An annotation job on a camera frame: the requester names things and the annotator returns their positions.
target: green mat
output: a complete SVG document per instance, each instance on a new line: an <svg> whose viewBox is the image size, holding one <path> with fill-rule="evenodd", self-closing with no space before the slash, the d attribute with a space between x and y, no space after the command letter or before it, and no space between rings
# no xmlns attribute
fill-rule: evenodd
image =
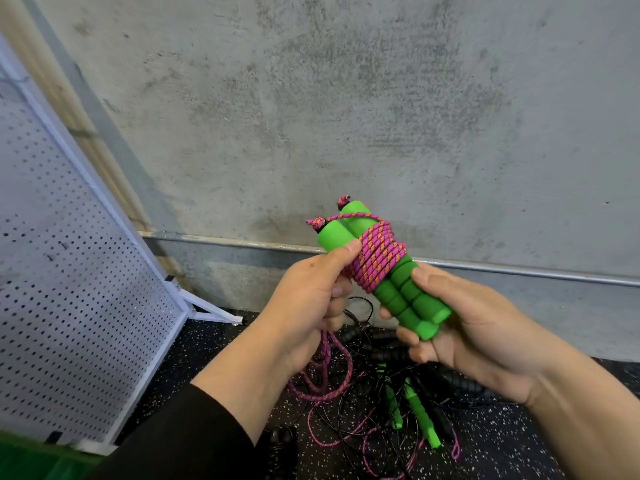
<svg viewBox="0 0 640 480"><path fill-rule="evenodd" d="M102 458L0 432L2 480L78 480Z"/></svg>

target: pile of jump ropes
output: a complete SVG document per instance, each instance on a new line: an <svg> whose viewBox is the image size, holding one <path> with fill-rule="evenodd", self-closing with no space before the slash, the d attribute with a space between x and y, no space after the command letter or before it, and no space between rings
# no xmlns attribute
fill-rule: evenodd
<svg viewBox="0 0 640 480"><path fill-rule="evenodd" d="M372 303L351 299L366 301L369 316L359 321L346 310L353 324L323 334L313 361L289 384L303 402L290 427L303 423L298 427L308 428L319 447L340 447L359 477L410 479L428 447L457 461L462 451L447 413L499 400L451 369L412 362L394 330L371 326ZM354 411L361 417L354 420Z"/></svg>

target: hand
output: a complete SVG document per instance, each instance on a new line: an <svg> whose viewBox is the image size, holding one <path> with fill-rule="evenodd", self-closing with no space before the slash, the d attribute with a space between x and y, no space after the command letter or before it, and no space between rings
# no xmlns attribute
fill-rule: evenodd
<svg viewBox="0 0 640 480"><path fill-rule="evenodd" d="M277 334L291 375L308 364L320 343L320 331L340 330L344 322L351 281L340 275L360 252L354 239L329 254L304 259L291 266L256 321Z"/></svg>
<svg viewBox="0 0 640 480"><path fill-rule="evenodd" d="M422 290L440 298L454 314L431 340L402 327L397 336L414 361L441 362L518 403L528 403L556 346L566 345L491 288L426 264L412 273ZM390 318L388 310L380 310Z"/></svg>

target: left hand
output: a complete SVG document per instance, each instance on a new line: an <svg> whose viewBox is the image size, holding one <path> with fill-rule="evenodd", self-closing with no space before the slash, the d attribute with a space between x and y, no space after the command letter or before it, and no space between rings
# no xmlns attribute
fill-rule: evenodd
<svg viewBox="0 0 640 480"><path fill-rule="evenodd" d="M256 322L277 334L290 374L301 371L316 352L320 331L337 331L353 291L340 275L360 252L354 239L329 254L304 259L291 266Z"/></svg>

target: black sleeve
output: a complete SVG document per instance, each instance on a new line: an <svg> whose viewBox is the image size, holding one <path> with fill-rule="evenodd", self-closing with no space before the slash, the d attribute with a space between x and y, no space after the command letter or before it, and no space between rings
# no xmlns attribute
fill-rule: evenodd
<svg viewBox="0 0 640 480"><path fill-rule="evenodd" d="M254 479L256 463L253 444L236 419L189 384L87 479Z"/></svg>

